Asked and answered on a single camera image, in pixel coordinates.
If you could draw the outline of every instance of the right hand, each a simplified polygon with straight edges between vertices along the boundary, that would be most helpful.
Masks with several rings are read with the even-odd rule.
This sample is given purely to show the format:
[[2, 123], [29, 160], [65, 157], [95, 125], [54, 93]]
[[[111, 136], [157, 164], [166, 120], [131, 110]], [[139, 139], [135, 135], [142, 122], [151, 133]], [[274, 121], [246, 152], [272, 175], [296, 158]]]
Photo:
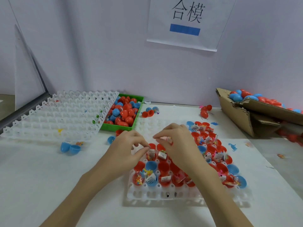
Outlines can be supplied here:
[[[171, 137], [173, 144], [161, 139]], [[172, 123], [153, 136], [166, 149], [172, 161], [185, 173], [190, 174], [197, 165], [206, 163], [202, 154], [185, 125]]]

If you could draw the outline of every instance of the hand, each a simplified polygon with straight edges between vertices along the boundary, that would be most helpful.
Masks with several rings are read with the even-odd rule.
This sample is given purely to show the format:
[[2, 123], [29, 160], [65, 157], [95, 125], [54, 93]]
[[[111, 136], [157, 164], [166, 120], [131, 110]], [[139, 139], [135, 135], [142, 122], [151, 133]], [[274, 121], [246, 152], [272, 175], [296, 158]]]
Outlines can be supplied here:
[[[162, 137], [171, 137], [173, 144], [171, 145], [168, 141], [161, 139]], [[183, 124], [172, 123], [155, 134], [153, 138], [164, 146], [172, 161], [187, 174], [194, 170], [195, 163], [206, 163], [191, 133]]]
[[[134, 155], [131, 150], [134, 146], [143, 146]], [[150, 149], [148, 142], [137, 131], [123, 131], [110, 145], [103, 157], [91, 169], [102, 185], [121, 176], [124, 172], [136, 166], [140, 158]]]

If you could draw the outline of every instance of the chinese characters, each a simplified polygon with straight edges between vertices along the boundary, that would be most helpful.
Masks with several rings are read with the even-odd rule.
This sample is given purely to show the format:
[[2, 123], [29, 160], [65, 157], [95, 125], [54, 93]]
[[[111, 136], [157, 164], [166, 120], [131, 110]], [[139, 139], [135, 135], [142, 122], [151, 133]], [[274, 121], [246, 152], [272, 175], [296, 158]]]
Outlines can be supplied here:
[[[193, 22], [193, 21], [197, 21], [198, 23], [200, 23], [199, 19], [202, 19], [201, 15], [202, 15], [202, 8], [205, 8], [205, 6], [203, 4], [198, 3], [198, 5], [195, 5], [195, 2], [192, 3], [192, 5], [190, 6], [191, 9], [189, 10], [187, 16], [189, 16], [188, 21]], [[179, 3], [173, 7], [172, 9], [176, 9], [175, 13], [174, 13], [174, 18], [178, 18], [180, 20], [182, 20], [183, 14], [185, 11], [187, 11], [187, 9], [185, 8], [184, 4], [183, 4], [183, 0], [180, 0]]]

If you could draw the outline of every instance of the white table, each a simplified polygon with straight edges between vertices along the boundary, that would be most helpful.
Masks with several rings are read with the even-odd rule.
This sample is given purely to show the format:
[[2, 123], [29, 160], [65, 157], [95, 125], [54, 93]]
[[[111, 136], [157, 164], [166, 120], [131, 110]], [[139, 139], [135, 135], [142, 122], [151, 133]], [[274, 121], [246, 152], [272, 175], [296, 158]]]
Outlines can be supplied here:
[[[158, 105], [161, 119], [201, 121], [197, 107]], [[301, 226], [303, 201], [220, 109], [207, 122], [218, 133], [246, 178], [254, 200], [244, 214], [257, 226]], [[101, 131], [75, 156], [59, 152], [58, 144], [0, 140], [0, 226], [39, 226], [62, 202], [108, 148], [112, 132]], [[232, 152], [228, 143], [236, 144]], [[90, 202], [77, 226], [215, 226], [207, 207], [172, 203], [166, 207], [127, 207], [128, 176], [107, 185]]]

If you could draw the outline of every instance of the green plastic tray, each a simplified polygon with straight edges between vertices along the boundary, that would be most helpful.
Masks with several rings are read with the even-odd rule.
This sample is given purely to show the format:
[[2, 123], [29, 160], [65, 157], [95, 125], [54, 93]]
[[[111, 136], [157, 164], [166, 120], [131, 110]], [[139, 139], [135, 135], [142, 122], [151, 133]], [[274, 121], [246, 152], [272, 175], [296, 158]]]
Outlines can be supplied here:
[[138, 102], [141, 102], [141, 105], [140, 105], [139, 110], [137, 112], [137, 116], [134, 119], [133, 126], [131, 126], [131, 127], [129, 127], [129, 126], [118, 126], [118, 125], [112, 125], [112, 124], [104, 123], [101, 126], [101, 130], [107, 130], [107, 131], [126, 130], [126, 131], [131, 131], [136, 126], [138, 117], [140, 115], [141, 107], [143, 105], [144, 97], [143, 96], [128, 95], [128, 94], [119, 94], [119, 96], [120, 97], [121, 96], [125, 96], [125, 97], [129, 96], [131, 99], [135, 98]]

